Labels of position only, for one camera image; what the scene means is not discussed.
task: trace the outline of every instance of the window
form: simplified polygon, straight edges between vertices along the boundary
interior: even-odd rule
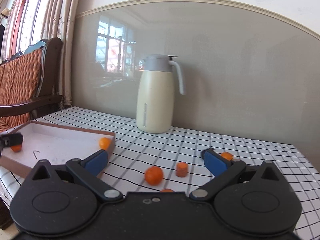
[[[17,50],[25,51],[41,39],[41,30],[49,0],[25,0],[19,25]]]
[[[96,62],[105,72],[133,76],[133,31],[127,26],[101,16],[98,27]]]

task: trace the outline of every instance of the wall trim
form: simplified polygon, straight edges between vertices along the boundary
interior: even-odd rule
[[[129,0],[129,1],[122,1],[122,2],[118,2],[118,3],[107,4],[107,5],[95,8],[95,9],[91,9],[89,11],[79,13],[76,15],[76,18],[84,17],[84,16],[87,16],[87,15],[90,15],[93,13],[97,13],[97,12],[101,12],[101,11],[105,11],[105,10],[109,10],[109,9],[114,9],[114,8],[119,8],[119,7],[123,7],[123,6],[143,4],[143,3],[153,3],[153,2],[202,2],[202,3],[212,3],[212,4],[232,6],[235,8],[245,9],[245,10],[257,12],[260,14],[264,14],[264,15],[272,17],[274,19],[283,21],[285,23],[288,23],[288,24],[310,34],[311,36],[315,37],[316,39],[320,40],[320,35],[318,33],[314,32],[313,30],[309,29],[308,27],[305,27],[304,25],[302,25],[292,19],[289,19],[281,14],[277,14],[275,12],[272,12],[272,11],[254,6],[254,5],[241,3],[241,2],[237,2],[237,1],[231,1],[231,0]]]

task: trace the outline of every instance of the glossy wall tile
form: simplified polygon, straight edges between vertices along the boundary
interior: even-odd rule
[[[259,13],[196,2],[84,16],[75,23],[74,105],[134,118],[142,59],[153,53],[178,55],[184,69],[187,95],[176,82],[173,125],[291,143],[308,148],[307,156],[317,152],[316,38]]]

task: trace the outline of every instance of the triangular cutout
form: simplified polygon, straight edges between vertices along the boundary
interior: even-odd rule
[[[50,175],[46,169],[46,167],[44,166],[41,166],[36,174],[33,176],[32,180],[38,180],[38,179],[48,179],[50,178]]]
[[[277,175],[275,174],[275,172],[273,171],[272,168],[267,167],[266,170],[264,171],[262,177],[262,179],[270,179],[270,180],[276,180],[279,181]]]

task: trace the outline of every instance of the checkered tablecloth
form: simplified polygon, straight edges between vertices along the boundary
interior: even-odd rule
[[[188,195],[214,176],[204,167],[200,152],[212,147],[216,152],[228,151],[248,165],[260,165],[272,160],[290,182],[302,204],[302,215],[295,233],[304,240],[320,237],[320,174],[292,145],[238,138],[171,127],[162,134],[140,131],[134,119],[104,114],[79,107],[49,114],[37,119],[40,122],[116,133],[116,148],[102,180],[120,190],[159,191],[171,188]],[[189,174],[175,176],[176,162],[189,164]],[[144,180],[144,171],[151,165],[163,169],[164,180],[150,186]],[[0,167],[0,195],[7,206],[23,182],[23,178]]]

